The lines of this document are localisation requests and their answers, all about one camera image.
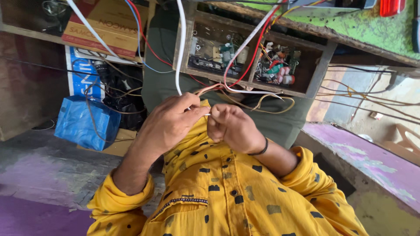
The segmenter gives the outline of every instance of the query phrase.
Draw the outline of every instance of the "person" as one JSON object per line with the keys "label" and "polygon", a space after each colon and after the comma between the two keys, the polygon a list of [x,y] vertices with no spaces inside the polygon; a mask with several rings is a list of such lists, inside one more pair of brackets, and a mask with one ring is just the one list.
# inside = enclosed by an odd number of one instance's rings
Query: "person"
{"label": "person", "polygon": [[[158,10],[150,23],[149,43],[161,58],[173,58],[177,17]],[[152,68],[171,69],[146,53]],[[180,84],[184,91],[202,88],[184,74]],[[290,148],[312,100],[294,97],[291,110],[274,115],[226,104],[215,92],[202,101],[192,93],[176,94],[173,73],[145,68],[142,95],[152,112],[88,204],[95,222],[87,235],[367,235],[312,153]],[[244,101],[257,102],[258,97]],[[289,105],[263,101],[271,111]],[[166,189],[146,217],[141,207],[154,192],[148,171],[162,154]]]}

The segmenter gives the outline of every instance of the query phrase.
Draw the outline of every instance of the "black wristband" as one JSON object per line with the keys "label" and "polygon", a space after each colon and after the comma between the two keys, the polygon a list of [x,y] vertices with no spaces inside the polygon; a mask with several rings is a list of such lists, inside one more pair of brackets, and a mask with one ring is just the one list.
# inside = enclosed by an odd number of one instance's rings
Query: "black wristband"
{"label": "black wristband", "polygon": [[261,152],[259,152],[259,153],[250,153],[248,155],[250,155],[250,156],[261,155],[261,154],[264,154],[267,151],[267,148],[268,148],[268,139],[266,137],[264,137],[264,138],[265,138],[265,147],[264,147],[264,149]]}

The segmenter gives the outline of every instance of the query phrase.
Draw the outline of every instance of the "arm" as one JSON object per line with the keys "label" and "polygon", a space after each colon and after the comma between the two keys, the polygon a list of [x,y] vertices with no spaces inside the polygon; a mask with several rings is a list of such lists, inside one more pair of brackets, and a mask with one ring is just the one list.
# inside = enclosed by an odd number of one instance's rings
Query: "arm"
{"label": "arm", "polygon": [[140,208],[153,196],[150,166],[162,153],[181,141],[206,113],[200,99],[186,93],[170,97],[146,119],[121,165],[99,186],[88,204],[91,217],[89,236],[139,235],[147,217]]}
{"label": "arm", "polygon": [[[265,138],[254,121],[234,105],[217,104],[212,107],[207,133],[213,141],[224,140],[237,152],[260,153],[265,148]],[[269,141],[266,152],[255,155],[255,158],[273,174],[282,177],[280,181],[284,186],[310,201],[339,233],[367,235],[343,192],[313,163],[309,150],[295,147],[289,151]]]}
{"label": "arm", "polygon": [[339,233],[367,236],[353,207],[347,204],[343,192],[313,162],[312,152],[303,147],[294,147],[291,150],[300,158],[300,162],[296,169],[280,179],[281,183],[303,195]]}

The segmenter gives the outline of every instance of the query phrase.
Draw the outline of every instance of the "cardboard box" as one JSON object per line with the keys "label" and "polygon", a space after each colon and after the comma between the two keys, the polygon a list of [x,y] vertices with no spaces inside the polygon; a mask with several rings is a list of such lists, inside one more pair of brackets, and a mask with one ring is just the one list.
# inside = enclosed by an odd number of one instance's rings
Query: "cardboard box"
{"label": "cardboard box", "polygon": [[[138,48],[137,23],[124,0],[80,0],[77,7],[112,51],[123,58],[134,58]],[[148,8],[136,7],[144,30]],[[110,55],[75,13],[61,38],[75,47]]]}
{"label": "cardboard box", "polygon": [[[137,135],[136,131],[131,131],[131,130],[128,130],[128,129],[119,128],[118,133],[117,133],[117,137],[115,138],[115,141],[122,140],[122,139],[135,139],[136,135]],[[123,157],[125,155],[125,153],[128,151],[132,142],[133,142],[133,140],[115,142],[115,143],[111,144],[111,146],[105,148],[101,152],[106,153],[106,154],[111,154],[111,155],[116,155],[116,156]],[[84,148],[84,147],[81,147],[79,145],[77,145],[77,148],[97,152],[96,150]]]}

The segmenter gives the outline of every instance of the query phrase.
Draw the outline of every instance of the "blue wire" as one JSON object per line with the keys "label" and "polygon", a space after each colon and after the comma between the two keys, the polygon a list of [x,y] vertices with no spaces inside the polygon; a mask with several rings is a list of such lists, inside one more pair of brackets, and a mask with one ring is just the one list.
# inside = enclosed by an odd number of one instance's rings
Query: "blue wire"
{"label": "blue wire", "polygon": [[[132,11],[132,13],[134,15],[134,18],[136,19],[136,23],[137,23],[137,41],[138,41],[138,44],[139,44],[138,45],[138,51],[139,51],[139,56],[140,56],[140,24],[139,24],[139,19],[137,18],[136,12],[134,11],[133,7],[129,3],[129,0],[124,0],[124,1],[128,4],[128,6],[130,7],[130,9],[131,9],[131,11]],[[145,61],[143,61],[143,64],[145,66],[147,66],[149,69],[151,69],[152,71],[156,71],[158,73],[169,73],[169,72],[172,72],[172,71],[167,71],[167,72],[157,71],[157,70],[151,68],[150,66],[148,66]]]}

